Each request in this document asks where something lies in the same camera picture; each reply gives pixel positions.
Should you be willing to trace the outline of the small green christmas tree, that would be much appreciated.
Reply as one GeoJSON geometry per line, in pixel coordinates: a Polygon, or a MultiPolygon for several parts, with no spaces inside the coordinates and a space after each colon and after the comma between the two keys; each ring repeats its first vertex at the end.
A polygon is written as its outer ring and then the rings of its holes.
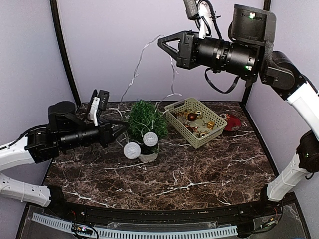
{"type": "Polygon", "coordinates": [[[137,143],[141,148],[138,159],[141,162],[154,162],[160,151],[159,141],[168,136],[168,126],[164,113],[152,102],[138,100],[131,106],[128,123],[129,141],[137,143]],[[158,143],[153,147],[148,147],[143,143],[143,136],[147,132],[154,132],[158,136],[158,143]]]}

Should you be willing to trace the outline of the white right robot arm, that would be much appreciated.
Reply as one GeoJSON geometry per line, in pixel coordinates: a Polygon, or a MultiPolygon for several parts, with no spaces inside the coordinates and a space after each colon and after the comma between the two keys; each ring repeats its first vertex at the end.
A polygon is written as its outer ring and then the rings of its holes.
{"type": "Polygon", "coordinates": [[[160,38],[157,45],[183,69],[205,66],[207,71],[231,73],[248,84],[261,78],[272,88],[273,94],[293,110],[292,128],[288,132],[301,132],[305,126],[309,128],[301,136],[288,165],[263,188],[263,200],[282,200],[302,179],[311,179],[318,172],[319,93],[286,55],[271,50],[271,42],[229,42],[182,31],[160,38]]]}

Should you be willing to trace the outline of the black front table rail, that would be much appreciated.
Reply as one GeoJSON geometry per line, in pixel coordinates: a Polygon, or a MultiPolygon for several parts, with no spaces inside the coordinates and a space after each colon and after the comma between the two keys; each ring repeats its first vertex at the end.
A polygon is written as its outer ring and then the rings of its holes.
{"type": "Polygon", "coordinates": [[[256,201],[206,209],[150,211],[102,208],[62,202],[49,206],[45,211],[62,219],[101,225],[106,225],[110,222],[173,224],[218,221],[219,223],[242,223],[264,215],[266,213],[266,205],[256,201]]]}

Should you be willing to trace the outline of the pale green perforated basket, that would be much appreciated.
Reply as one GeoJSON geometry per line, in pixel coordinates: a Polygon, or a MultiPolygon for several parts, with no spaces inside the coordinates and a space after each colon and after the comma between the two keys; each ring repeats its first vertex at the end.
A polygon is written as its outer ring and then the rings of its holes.
{"type": "Polygon", "coordinates": [[[195,98],[172,103],[165,106],[167,121],[195,148],[207,144],[220,136],[227,122],[208,106],[195,98]],[[187,115],[195,113],[195,121],[188,121],[187,115]],[[213,130],[207,128],[207,124],[215,122],[213,130]]]}

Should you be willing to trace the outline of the gold gift box ornament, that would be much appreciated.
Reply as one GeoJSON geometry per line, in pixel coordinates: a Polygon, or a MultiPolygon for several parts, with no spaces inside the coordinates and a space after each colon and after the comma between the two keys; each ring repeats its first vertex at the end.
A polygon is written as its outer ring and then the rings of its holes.
{"type": "Polygon", "coordinates": [[[214,127],[215,127],[215,122],[210,121],[210,122],[207,124],[207,128],[208,128],[208,129],[213,130],[214,127]]]}

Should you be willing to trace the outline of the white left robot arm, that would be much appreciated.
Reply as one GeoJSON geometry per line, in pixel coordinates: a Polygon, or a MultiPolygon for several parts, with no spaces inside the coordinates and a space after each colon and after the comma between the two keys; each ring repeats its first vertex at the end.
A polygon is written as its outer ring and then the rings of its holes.
{"type": "MultiPolygon", "coordinates": [[[[127,122],[118,120],[107,120],[99,125],[83,124],[66,131],[54,131],[50,125],[39,125],[0,147],[0,169],[4,171],[16,166],[42,163],[58,157],[61,152],[95,143],[105,148],[128,128],[127,122]]],[[[65,201],[62,189],[58,186],[34,185],[7,176],[0,178],[0,194],[42,207],[65,201]]]]}

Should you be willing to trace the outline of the left black frame post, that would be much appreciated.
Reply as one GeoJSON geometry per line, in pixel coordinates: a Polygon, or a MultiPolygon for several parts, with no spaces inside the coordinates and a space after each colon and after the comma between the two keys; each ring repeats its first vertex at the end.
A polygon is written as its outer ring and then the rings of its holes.
{"type": "Polygon", "coordinates": [[[75,101],[76,106],[81,106],[82,102],[76,87],[75,79],[72,73],[70,61],[68,58],[68,53],[64,41],[64,36],[62,32],[62,25],[60,21],[60,15],[59,15],[59,10],[58,10],[58,1],[57,0],[50,0],[50,9],[51,9],[51,15],[52,15],[52,20],[53,20],[53,25],[54,25],[54,30],[55,30],[55,35],[57,39],[57,44],[62,60],[62,64],[64,67],[64,71],[67,77],[67,82],[69,85],[69,88],[71,90],[73,100],[75,101]]]}

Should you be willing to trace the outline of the white woven light ball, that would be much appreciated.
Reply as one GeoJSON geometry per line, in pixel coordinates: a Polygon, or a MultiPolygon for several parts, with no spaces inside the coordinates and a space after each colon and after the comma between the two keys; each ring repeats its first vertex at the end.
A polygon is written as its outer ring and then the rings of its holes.
{"type": "Polygon", "coordinates": [[[147,132],[143,136],[143,143],[148,147],[153,147],[158,143],[158,136],[154,132],[147,132]]]}
{"type": "Polygon", "coordinates": [[[124,146],[124,155],[128,159],[136,159],[141,154],[140,146],[135,142],[129,142],[124,146]]]}

